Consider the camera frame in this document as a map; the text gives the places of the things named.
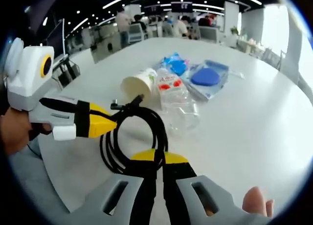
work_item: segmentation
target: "yellow part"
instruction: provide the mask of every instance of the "yellow part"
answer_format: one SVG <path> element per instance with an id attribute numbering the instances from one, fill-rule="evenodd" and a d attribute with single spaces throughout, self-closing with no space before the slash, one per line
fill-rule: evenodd
<path id="1" fill-rule="evenodd" d="M 102 107 L 100 107 L 100 106 L 98 106 L 98 105 L 96 105 L 94 103 L 90 103 L 89 105 L 90 105 L 90 110 L 99 111 L 99 112 L 102 112 L 102 113 L 104 113 L 106 115 L 110 115 L 111 116 L 111 114 L 108 111 L 106 111 L 104 108 L 102 108 Z"/>
<path id="2" fill-rule="evenodd" d="M 155 159 L 155 152 L 155 149 L 149 149 L 141 153 L 136 153 L 135 155 L 133 155 L 132 160 L 153 161 Z"/>
<path id="3" fill-rule="evenodd" d="M 165 153 L 166 164 L 188 163 L 188 160 L 181 155 L 174 153 Z"/>
<path id="4" fill-rule="evenodd" d="M 51 56 L 50 55 L 46 55 L 44 57 L 43 63 L 41 64 L 41 68 L 40 68 L 40 76 L 41 76 L 41 78 L 44 78 L 46 76 L 44 74 L 44 68 L 45 68 L 45 63 L 46 63 L 47 59 L 49 59 L 49 58 L 51 58 Z"/>
<path id="5" fill-rule="evenodd" d="M 105 109 L 93 103 L 90 103 L 90 109 L 110 115 L 109 112 L 107 112 Z M 98 115 L 90 115 L 89 118 L 89 138 L 97 138 L 116 128 L 116 122 L 108 120 L 104 117 Z"/>

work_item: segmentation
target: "human hand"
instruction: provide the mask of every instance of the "human hand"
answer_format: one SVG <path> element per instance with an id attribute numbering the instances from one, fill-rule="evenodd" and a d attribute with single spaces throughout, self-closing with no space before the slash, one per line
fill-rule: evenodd
<path id="1" fill-rule="evenodd" d="M 43 128 L 51 130 L 48 124 L 43 124 Z M 0 118 L 0 134 L 5 153 L 9 156 L 23 149 L 29 143 L 28 132 L 31 130 L 28 112 L 9 108 Z"/>
<path id="2" fill-rule="evenodd" d="M 274 212 L 274 200 L 265 202 L 260 189 L 253 187 L 244 197 L 243 210 L 248 213 L 262 214 L 271 218 Z"/>

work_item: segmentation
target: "window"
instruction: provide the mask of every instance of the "window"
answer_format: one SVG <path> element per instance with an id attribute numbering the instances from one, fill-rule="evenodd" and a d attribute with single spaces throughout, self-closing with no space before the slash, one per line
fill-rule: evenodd
<path id="1" fill-rule="evenodd" d="M 287 52 L 289 42 L 289 18 L 287 7 L 271 4 L 265 6 L 261 43 L 280 56 Z"/>
<path id="2" fill-rule="evenodd" d="M 237 29 L 238 29 L 238 33 L 239 33 L 239 35 L 240 35 L 240 33 L 241 33 L 241 12 L 239 12 L 239 14 L 238 14 L 238 23 L 237 23 Z"/>
<path id="3" fill-rule="evenodd" d="M 302 48 L 299 61 L 299 72 L 308 85 L 313 88 L 313 50 L 308 38 L 302 35 Z"/>

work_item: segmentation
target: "plastic bottle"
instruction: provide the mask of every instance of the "plastic bottle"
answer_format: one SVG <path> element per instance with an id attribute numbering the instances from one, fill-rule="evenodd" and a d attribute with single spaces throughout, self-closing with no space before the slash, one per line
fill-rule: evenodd
<path id="1" fill-rule="evenodd" d="M 156 84 L 160 93 L 162 110 L 165 112 L 165 123 L 178 134 L 185 134 L 199 124 L 199 113 L 196 102 L 182 80 L 165 68 L 157 71 Z"/>

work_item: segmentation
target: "white table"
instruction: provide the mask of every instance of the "white table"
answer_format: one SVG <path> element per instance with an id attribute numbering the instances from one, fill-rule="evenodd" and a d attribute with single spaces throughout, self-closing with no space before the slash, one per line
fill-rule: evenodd
<path id="1" fill-rule="evenodd" d="M 207 175 L 232 193 L 238 206 L 248 189 L 261 187 L 267 199 L 275 199 L 277 214 L 305 180 L 313 155 L 313 109 L 295 84 L 263 61 L 216 44 L 153 38 L 93 65 L 62 93 L 109 110 L 113 99 L 123 99 L 119 86 L 124 77 L 174 51 L 194 63 L 211 59 L 226 64 L 246 78 L 230 76 L 212 100 L 199 105 L 197 134 L 182 139 L 169 135 L 170 151 L 187 157 L 198 175 Z M 135 117 L 123 124 L 119 144 L 128 157 L 151 147 L 152 135 L 144 125 Z M 80 207 L 85 196 L 111 175 L 100 157 L 99 139 L 54 142 L 52 136 L 42 135 L 40 149 L 69 211 Z M 169 224 L 162 179 L 157 190 L 152 224 Z"/>

